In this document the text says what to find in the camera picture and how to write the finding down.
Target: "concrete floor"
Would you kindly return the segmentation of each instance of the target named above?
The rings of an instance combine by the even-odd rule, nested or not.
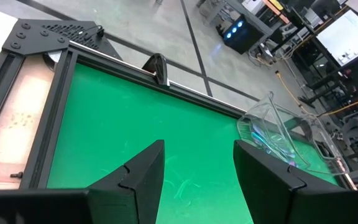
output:
[[[102,24],[107,32],[113,35],[150,51],[164,54],[167,58],[192,70],[201,71],[179,0],[164,0],[161,6],[156,5],[154,0],[35,1],[75,19],[95,21],[97,24]],[[195,6],[197,0],[184,0],[184,2],[207,76],[258,99],[272,91],[277,104],[294,113],[300,113],[298,105],[275,75],[275,71],[279,70],[292,93],[295,96],[304,95],[300,85],[305,81],[291,60],[288,63],[278,62],[270,68],[264,65],[255,66],[246,54],[240,55],[226,47],[214,27],[204,26],[203,16]],[[0,0],[0,11],[23,19],[55,19],[15,0]],[[138,67],[148,59],[147,55],[136,50],[115,42],[111,44],[124,61]],[[196,75],[169,65],[168,77],[182,85],[206,93],[203,79]],[[244,110],[250,109],[256,102],[214,83],[210,83],[210,86],[215,98]],[[316,103],[316,107],[317,111],[311,108],[308,110],[312,113],[323,112],[319,103]]]

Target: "black bolt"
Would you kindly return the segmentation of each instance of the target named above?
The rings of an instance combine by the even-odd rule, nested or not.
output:
[[[18,172],[17,174],[11,174],[11,177],[19,178],[21,179],[23,177],[23,172]]]
[[[64,42],[65,42],[65,39],[64,39],[63,37],[59,37],[59,38],[57,39],[57,41],[59,41],[60,43],[64,43]]]
[[[18,44],[18,43],[16,43],[16,42],[12,42],[12,43],[11,43],[11,47],[12,47],[13,49],[19,49],[19,48],[20,48],[20,44]]]
[[[46,30],[41,31],[41,35],[43,35],[44,37],[47,37],[49,35],[49,33]]]
[[[24,39],[25,38],[25,34],[19,32],[16,34],[16,37],[20,38],[20,39]]]
[[[23,23],[22,27],[25,28],[25,29],[30,29],[31,28],[30,24],[28,24],[28,23]]]

